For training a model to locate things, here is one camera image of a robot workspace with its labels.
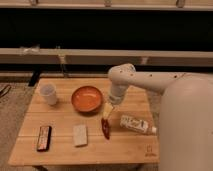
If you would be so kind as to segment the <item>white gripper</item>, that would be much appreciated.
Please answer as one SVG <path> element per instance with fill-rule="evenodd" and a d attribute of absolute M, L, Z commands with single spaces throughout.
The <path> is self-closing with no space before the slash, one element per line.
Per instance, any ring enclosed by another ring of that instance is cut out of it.
<path fill-rule="evenodd" d="M 113 105 L 119 105 L 123 101 L 123 97 L 114 96 L 112 94 L 109 95 L 108 101 L 110 103 L 106 103 L 103 109 L 103 118 L 107 119 L 114 109 Z"/>

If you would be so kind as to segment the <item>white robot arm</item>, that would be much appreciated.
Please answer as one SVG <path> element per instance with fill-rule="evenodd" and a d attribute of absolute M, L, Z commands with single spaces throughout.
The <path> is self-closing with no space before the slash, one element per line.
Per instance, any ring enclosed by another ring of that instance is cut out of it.
<path fill-rule="evenodd" d="M 162 94 L 159 171 L 213 171 L 213 73 L 138 72 L 122 64 L 108 78 L 113 104 L 130 86 Z"/>

